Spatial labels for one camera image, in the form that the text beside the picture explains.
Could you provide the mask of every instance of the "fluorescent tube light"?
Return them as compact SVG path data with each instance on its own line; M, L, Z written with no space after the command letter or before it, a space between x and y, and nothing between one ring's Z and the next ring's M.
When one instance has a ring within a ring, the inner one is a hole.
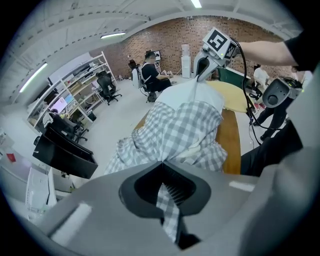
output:
M200 0L191 0L195 8L202 8Z
M115 36L122 36L122 35L124 35L124 34L125 34L125 32L123 32L123 33L116 33L116 34L107 34L107 35L101 36L100 38L101 38L101 39L105 39L105 38L110 38L110 37L115 37Z
M43 70L47 65L48 63L45 62L36 72L34 72L34 74L28 79L28 81L26 81L24 86L22 86L19 93L22 93L26 89L26 87L31 83L31 81L36 77L36 75L38 75L41 72L41 70Z

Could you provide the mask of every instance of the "white backpack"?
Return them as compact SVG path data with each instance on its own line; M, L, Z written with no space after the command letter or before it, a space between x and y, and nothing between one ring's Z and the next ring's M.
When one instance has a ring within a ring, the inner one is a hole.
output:
M145 65L150 64L148 62L145 62L142 66L137 66L132 70L132 84L136 88L141 88L145 86L146 81L148 81L151 78L151 75L145 79L144 76L142 75L142 69Z

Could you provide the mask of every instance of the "red object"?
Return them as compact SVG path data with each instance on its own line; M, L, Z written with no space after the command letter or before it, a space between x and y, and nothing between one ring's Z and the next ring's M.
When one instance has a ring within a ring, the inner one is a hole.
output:
M15 158L15 155L13 153L11 153L11 154L7 153L6 156L9 158L11 163L16 162L16 158Z

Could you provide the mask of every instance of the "black sleeve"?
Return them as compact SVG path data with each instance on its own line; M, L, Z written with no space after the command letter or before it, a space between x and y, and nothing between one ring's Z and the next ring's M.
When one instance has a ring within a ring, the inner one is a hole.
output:
M290 51L299 71L314 71L319 60L320 51L314 35L304 30L300 35L284 42Z
M148 77L151 76L152 78L155 78L159 75L155 65L147 64L143 67L143 71L143 73L147 74Z

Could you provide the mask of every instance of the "gray and white checkered fabric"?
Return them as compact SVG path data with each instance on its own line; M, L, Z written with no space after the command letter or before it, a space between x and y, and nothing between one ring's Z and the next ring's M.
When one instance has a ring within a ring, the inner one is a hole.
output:
M227 152L215 141L221 120L220 113L206 102L186 102L177 110L163 102L156 102L149 111L144 126L117 143L116 152L105 174L155 160L174 160L221 172L227 158ZM186 157L179 156L195 144L200 146L199 150ZM163 229L174 242L179 208L164 184L158 192L156 206L164 211Z

